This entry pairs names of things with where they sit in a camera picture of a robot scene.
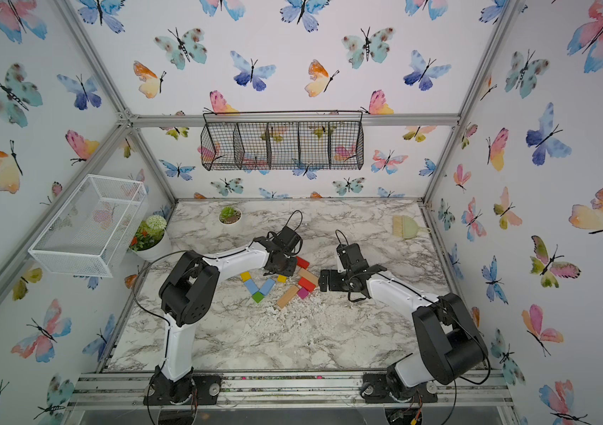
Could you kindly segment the red block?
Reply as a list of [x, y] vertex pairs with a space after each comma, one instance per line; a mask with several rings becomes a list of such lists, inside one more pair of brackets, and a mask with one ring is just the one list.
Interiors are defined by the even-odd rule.
[[297, 263], [298, 267], [304, 268], [304, 269], [307, 269], [310, 265], [310, 262], [308, 262], [307, 260], [305, 260], [299, 256], [296, 257], [296, 263]]
[[315, 288], [317, 288], [317, 286], [312, 283], [311, 281], [309, 281], [308, 279], [301, 277], [299, 279], [299, 285], [304, 288], [307, 292], [313, 292], [315, 290]]

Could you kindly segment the blue block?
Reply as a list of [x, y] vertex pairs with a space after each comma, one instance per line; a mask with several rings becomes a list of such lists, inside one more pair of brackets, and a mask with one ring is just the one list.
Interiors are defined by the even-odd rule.
[[257, 292], [259, 292], [259, 287], [252, 279], [248, 279], [248, 280], [244, 281], [243, 284], [245, 285], [245, 287], [247, 288], [247, 290], [251, 296], [253, 296], [253, 295], [257, 294]]
[[268, 296], [272, 289], [275, 287], [276, 281], [272, 278], [269, 278], [265, 281], [263, 286], [260, 288], [259, 292], [264, 295], [264, 297]]

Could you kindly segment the green small block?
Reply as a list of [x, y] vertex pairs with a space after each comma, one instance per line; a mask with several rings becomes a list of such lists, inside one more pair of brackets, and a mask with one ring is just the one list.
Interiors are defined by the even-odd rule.
[[255, 301], [256, 303], [260, 303], [261, 301], [263, 301], [265, 298], [264, 294], [262, 294], [261, 292], [256, 292], [253, 296], [252, 299], [253, 301]]

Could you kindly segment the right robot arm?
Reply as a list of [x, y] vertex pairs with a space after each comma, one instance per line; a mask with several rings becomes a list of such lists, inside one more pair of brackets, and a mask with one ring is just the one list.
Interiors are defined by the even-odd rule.
[[321, 271], [322, 291], [345, 292], [352, 303], [375, 300], [412, 321], [418, 351], [388, 367], [395, 397], [429, 382], [451, 384], [488, 359], [480, 331], [457, 294], [437, 296], [398, 280], [382, 265], [369, 264], [358, 244], [339, 244], [336, 256], [339, 267]]

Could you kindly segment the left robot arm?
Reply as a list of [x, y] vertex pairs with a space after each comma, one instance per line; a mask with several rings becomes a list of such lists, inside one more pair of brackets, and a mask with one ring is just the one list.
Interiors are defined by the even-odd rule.
[[297, 267], [302, 237], [285, 226], [279, 232], [256, 237], [243, 247], [224, 253], [181, 255], [159, 290], [167, 320], [165, 356], [156, 368], [154, 393], [178, 404], [195, 390], [193, 342], [197, 323], [212, 305], [218, 285], [245, 272], [262, 269], [290, 277]]

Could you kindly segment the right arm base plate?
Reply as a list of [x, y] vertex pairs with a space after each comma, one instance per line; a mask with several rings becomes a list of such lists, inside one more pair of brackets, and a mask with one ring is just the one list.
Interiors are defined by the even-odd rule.
[[366, 373], [359, 388], [360, 397], [367, 404], [436, 403], [438, 396], [427, 389], [427, 383], [406, 387], [395, 372]]

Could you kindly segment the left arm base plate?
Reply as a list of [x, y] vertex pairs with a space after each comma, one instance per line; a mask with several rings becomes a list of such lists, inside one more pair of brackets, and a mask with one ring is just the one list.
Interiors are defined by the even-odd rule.
[[191, 404], [215, 406], [221, 392], [221, 375], [189, 373], [177, 381], [168, 379], [162, 372], [150, 379], [143, 405], [147, 407], [177, 407]]

